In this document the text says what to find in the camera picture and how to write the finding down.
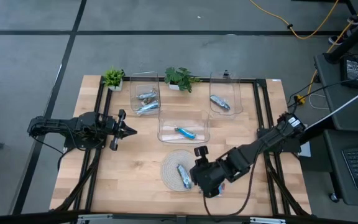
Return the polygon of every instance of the green plant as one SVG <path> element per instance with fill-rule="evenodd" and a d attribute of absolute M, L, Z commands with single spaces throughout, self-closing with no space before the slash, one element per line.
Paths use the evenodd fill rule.
<path fill-rule="evenodd" d="M 191 72 L 187 68 L 178 68 L 176 70 L 173 67 L 167 68 L 165 71 L 165 83 L 173 83 L 179 86 L 179 90 L 187 90 L 191 93 L 191 84 L 195 82 L 201 82 L 199 78 L 191 77 Z"/>
<path fill-rule="evenodd" d="M 104 84 L 106 86 L 119 86 L 123 76 L 125 76 L 125 73 L 123 70 L 116 70 L 112 66 L 104 74 Z"/>

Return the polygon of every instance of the yellow cable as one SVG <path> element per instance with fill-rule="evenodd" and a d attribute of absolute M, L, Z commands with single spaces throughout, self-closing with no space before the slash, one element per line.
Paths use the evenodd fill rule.
<path fill-rule="evenodd" d="M 286 25 L 288 25 L 288 26 L 290 25 L 290 23 L 287 22 L 287 21 L 286 21 L 285 19 L 283 19 L 282 17 L 280 17 L 280 16 L 278 16 L 278 15 L 276 15 L 276 14 L 273 14 L 273 13 L 271 13 L 271 12 L 268 12 L 268 11 L 266 11 L 265 9 L 262 9 L 262 8 L 261 8 L 260 6 L 258 6 L 253 0 L 249 0 L 249 1 L 250 1 L 255 7 L 257 7 L 258 9 L 260 9 L 261 11 L 263 11 L 263 12 L 265 12 L 265 13 L 271 15 L 271 16 L 274 16 L 274 17 L 280 19 L 281 21 L 283 21 L 283 22 L 284 22 Z M 336 0 L 336 1 L 335 1 L 333 7 L 332 7 L 331 10 L 329 11 L 329 13 L 328 13 L 328 15 L 326 16 L 326 18 L 322 21 L 322 23 L 320 24 L 320 26 L 318 26 L 317 29 L 316 29 L 313 33 L 311 33 L 309 36 L 307 36 L 307 37 L 300 37 L 298 34 L 296 34 L 296 32 L 292 29 L 292 27 L 290 27 L 290 29 L 291 29 L 291 31 L 293 32 L 293 34 L 295 35 L 295 37 L 304 40 L 304 39 L 308 39 L 308 38 L 312 37 L 313 35 L 315 35 L 315 33 L 317 33 L 317 31 L 320 30 L 320 28 L 324 25 L 324 23 L 327 21 L 327 19 L 330 17 L 330 15 L 333 13 L 333 10 L 335 9 L 336 4 L 337 4 L 338 2 L 339 2 L 339 0 Z M 343 36 L 343 34 L 348 30 L 348 28 L 350 28 L 351 25 L 352 25 L 352 24 L 349 23 L 349 24 L 345 27 L 345 29 L 341 32 L 341 34 L 338 36 L 338 38 L 335 40 L 335 42 L 334 42 L 334 43 L 331 45 L 331 47 L 327 50 L 327 53 L 329 53 L 329 52 L 333 49 L 333 47 L 336 45 L 336 43 L 339 41 L 339 39 Z M 311 77 L 310 86 L 309 86 L 309 89 L 308 89 L 308 94 L 309 94 L 310 91 L 311 91 L 311 86 L 313 85 L 313 80 L 314 80 L 314 78 L 315 78 L 316 75 L 317 75 L 317 70 L 314 71 L 314 74 L 313 74 L 313 76 Z"/>
<path fill-rule="evenodd" d="M 341 34 L 338 36 L 338 38 L 335 40 L 335 42 L 330 46 L 330 48 L 327 50 L 327 53 L 329 53 L 333 47 L 335 46 L 335 44 L 338 42 L 338 40 L 343 36 L 343 34 L 348 30 L 348 28 L 351 26 L 352 24 L 351 23 L 348 23 L 348 25 L 345 27 L 345 29 L 341 32 Z M 317 75 L 317 70 L 314 71 L 314 74 L 313 76 L 311 77 L 311 80 L 310 80 L 310 86 L 309 86 L 309 90 L 308 90 L 308 94 L 310 93 L 311 91 L 311 86 L 313 85 L 313 80 L 315 78 L 315 76 Z"/>
<path fill-rule="evenodd" d="M 253 0 L 249 0 L 254 6 L 256 6 L 258 9 L 260 9 L 261 11 L 264 11 L 265 13 L 267 13 L 267 14 L 269 14 L 269 15 L 271 15 L 271 16 L 274 16 L 274 17 L 276 17 L 276 18 L 278 18 L 278 19 L 280 19 L 281 21 L 283 21 L 286 25 L 290 25 L 290 23 L 289 22 L 287 22 L 285 19 L 283 19 L 282 17 L 280 17 L 280 16 L 278 16 L 278 15 L 276 15 L 276 14 L 273 14 L 273 13 L 271 13 L 271 12 L 268 12 L 268 11 L 266 11 L 265 9 L 262 9 L 260 6 L 258 6 Z M 313 35 L 315 35 L 315 33 L 317 33 L 317 31 L 319 31 L 320 30 L 320 28 L 324 25 L 324 23 L 326 23 L 326 21 L 327 21 L 327 19 L 330 17 L 330 15 L 333 13 L 333 11 L 334 11 L 334 9 L 335 9 L 335 7 L 336 7 L 336 4 L 339 2 L 339 0 L 336 0 L 335 1 L 335 4 L 333 5 L 333 7 L 331 8 L 331 10 L 329 11 L 329 13 L 328 13 L 328 15 L 326 16 L 326 18 L 322 21 L 322 23 L 320 24 L 320 26 L 318 26 L 317 27 L 317 29 L 313 32 L 313 33 L 311 33 L 309 36 L 307 36 L 307 37 L 300 37 L 298 34 L 296 34 L 296 32 L 292 29 L 292 27 L 290 27 L 290 30 L 293 32 L 293 35 L 295 35 L 295 37 L 297 37 L 297 38 L 299 38 L 299 39 L 303 39 L 303 40 L 305 40 L 305 39 L 308 39 L 308 38 L 310 38 L 310 37 L 312 37 Z"/>

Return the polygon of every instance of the power adapter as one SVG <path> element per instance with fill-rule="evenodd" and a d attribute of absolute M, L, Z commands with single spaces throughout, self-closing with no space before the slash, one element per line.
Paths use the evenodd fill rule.
<path fill-rule="evenodd" d="M 344 56 L 339 62 L 341 66 L 341 81 L 342 86 L 358 89 L 358 61 L 354 57 Z"/>

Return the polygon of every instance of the blue object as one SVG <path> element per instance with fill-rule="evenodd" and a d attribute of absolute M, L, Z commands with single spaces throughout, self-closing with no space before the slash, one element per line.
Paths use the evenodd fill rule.
<path fill-rule="evenodd" d="M 177 169 L 178 169 L 179 175 L 181 177 L 181 180 L 182 180 L 185 188 L 191 189 L 191 180 L 190 180 L 189 175 L 187 175 L 185 168 L 182 165 L 178 165 Z"/>
<path fill-rule="evenodd" d="M 180 134 L 184 135 L 184 137 L 194 140 L 196 138 L 196 134 L 188 131 L 184 128 L 175 128 L 175 131 L 179 132 Z"/>
<path fill-rule="evenodd" d="M 153 102 L 141 107 L 138 111 L 136 111 L 137 114 L 144 114 L 147 112 L 147 110 L 155 109 L 160 107 L 160 104 L 157 100 L 154 100 Z"/>

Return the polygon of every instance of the silver object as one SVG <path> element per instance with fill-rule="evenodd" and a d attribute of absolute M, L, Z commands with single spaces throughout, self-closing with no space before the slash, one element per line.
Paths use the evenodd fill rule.
<path fill-rule="evenodd" d="M 156 92 L 154 92 L 153 90 L 150 92 L 150 93 L 143 93 L 143 94 L 139 94 L 136 96 L 136 98 L 138 100 L 144 100 L 144 99 L 147 99 L 147 98 L 154 98 L 156 97 L 157 94 Z"/>
<path fill-rule="evenodd" d="M 220 97 L 216 95 L 211 95 L 210 97 L 211 101 L 214 102 L 216 105 L 220 106 L 224 110 L 230 110 L 230 106 L 222 100 Z"/>
<path fill-rule="evenodd" d="M 186 187 L 186 189 L 191 189 L 191 180 L 189 175 L 187 175 L 185 168 L 182 165 L 178 165 L 177 169 L 180 174 L 181 180 L 183 181 L 183 185 Z"/>
<path fill-rule="evenodd" d="M 144 114 L 147 110 L 156 109 L 160 107 L 160 103 L 158 100 L 154 100 L 153 102 L 141 107 L 139 110 L 136 111 L 137 114 Z"/>

